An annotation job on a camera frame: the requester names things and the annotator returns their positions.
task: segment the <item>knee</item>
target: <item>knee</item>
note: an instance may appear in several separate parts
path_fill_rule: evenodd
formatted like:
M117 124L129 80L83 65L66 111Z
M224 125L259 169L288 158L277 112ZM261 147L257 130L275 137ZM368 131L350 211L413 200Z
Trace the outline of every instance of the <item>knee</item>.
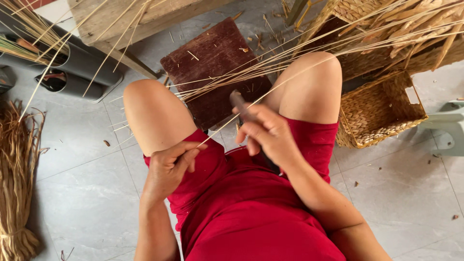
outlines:
M166 87L157 80L137 80L127 85L122 96L125 102L130 100L140 100L140 98L147 96L149 93L161 91L162 87L163 89L166 89Z
M310 52L298 58L300 66L312 66L315 70L329 72L334 76L342 76L342 67L337 57L329 52Z

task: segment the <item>left hand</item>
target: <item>left hand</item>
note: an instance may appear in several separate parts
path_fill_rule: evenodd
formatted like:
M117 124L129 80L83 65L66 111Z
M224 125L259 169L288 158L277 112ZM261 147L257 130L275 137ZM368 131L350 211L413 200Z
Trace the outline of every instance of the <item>left hand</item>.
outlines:
M200 142L180 142L175 146L151 155L150 168L143 186L141 204L150 208L162 202L179 186L185 171L195 171L195 157L206 144L197 148Z

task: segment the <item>forearm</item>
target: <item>forearm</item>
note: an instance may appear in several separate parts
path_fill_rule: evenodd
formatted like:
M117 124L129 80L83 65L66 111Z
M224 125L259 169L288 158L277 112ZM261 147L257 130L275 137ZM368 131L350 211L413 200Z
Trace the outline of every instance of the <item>forearm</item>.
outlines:
M139 236L134 261L180 260L179 247L163 201L139 210Z
M303 159L284 168L295 192L327 231L364 223L364 218L351 202Z

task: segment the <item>right hand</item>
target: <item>right hand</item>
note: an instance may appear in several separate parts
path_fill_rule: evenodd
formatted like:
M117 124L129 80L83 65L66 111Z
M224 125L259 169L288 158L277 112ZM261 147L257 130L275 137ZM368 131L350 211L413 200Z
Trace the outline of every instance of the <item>right hand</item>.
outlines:
M242 143L248 135L247 147L250 156L258 154L261 145L269 159L284 170L287 166L305 162L285 118L265 105L253 105L248 111L259 122L245 122L238 131L235 142Z

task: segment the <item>tied bundle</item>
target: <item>tied bundle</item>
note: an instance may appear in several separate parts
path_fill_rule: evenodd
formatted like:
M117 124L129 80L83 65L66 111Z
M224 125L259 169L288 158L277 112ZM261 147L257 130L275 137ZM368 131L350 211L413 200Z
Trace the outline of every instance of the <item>tied bundle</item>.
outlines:
M30 260L39 245L25 225L45 117L39 112L19 121L21 109L21 102L0 104L0 261Z

